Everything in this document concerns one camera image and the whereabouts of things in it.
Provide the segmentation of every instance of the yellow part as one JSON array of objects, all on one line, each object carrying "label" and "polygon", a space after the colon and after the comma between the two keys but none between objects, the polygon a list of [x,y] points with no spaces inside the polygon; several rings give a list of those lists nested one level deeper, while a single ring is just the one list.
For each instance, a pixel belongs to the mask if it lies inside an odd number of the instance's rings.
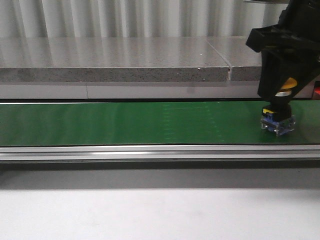
[{"label": "yellow part", "polygon": [[274,113],[275,113],[274,111],[271,111],[271,110],[266,109],[266,108],[264,108],[264,109],[262,110],[262,112],[263,112],[264,114],[274,114]]},{"label": "yellow part", "polygon": [[281,89],[293,89],[297,85],[298,85],[297,80],[295,80],[292,77],[289,77],[288,80],[283,84]]}]

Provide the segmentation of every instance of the green conveyor belt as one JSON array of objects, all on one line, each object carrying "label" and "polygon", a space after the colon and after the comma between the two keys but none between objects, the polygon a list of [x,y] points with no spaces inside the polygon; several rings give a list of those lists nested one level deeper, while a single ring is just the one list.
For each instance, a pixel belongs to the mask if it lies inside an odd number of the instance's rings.
[{"label": "green conveyor belt", "polygon": [[294,132],[260,129],[263,101],[0,104],[1,146],[319,144],[320,101],[293,101]]}]

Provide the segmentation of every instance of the corrugated wall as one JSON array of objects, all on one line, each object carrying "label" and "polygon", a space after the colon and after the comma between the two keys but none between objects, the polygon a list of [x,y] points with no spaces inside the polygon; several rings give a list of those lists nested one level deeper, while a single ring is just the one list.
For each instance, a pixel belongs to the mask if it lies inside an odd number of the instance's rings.
[{"label": "corrugated wall", "polygon": [[246,36],[284,4],[242,0],[0,0],[0,37]]}]

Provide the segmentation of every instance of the conveyor belt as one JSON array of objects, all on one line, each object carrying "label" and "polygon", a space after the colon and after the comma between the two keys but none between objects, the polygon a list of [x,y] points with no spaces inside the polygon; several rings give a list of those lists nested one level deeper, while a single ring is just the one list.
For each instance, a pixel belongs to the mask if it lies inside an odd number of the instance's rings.
[{"label": "conveyor belt", "polygon": [[293,101],[294,132],[260,129],[263,101],[4,103],[6,161],[280,160],[320,156],[320,101]]}]

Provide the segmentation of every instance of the metal frame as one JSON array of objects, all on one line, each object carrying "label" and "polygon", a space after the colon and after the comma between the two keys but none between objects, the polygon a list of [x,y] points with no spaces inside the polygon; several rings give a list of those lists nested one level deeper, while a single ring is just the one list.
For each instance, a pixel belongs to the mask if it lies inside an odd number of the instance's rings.
[{"label": "metal frame", "polygon": [[320,160],[320,144],[0,147],[0,163]]}]

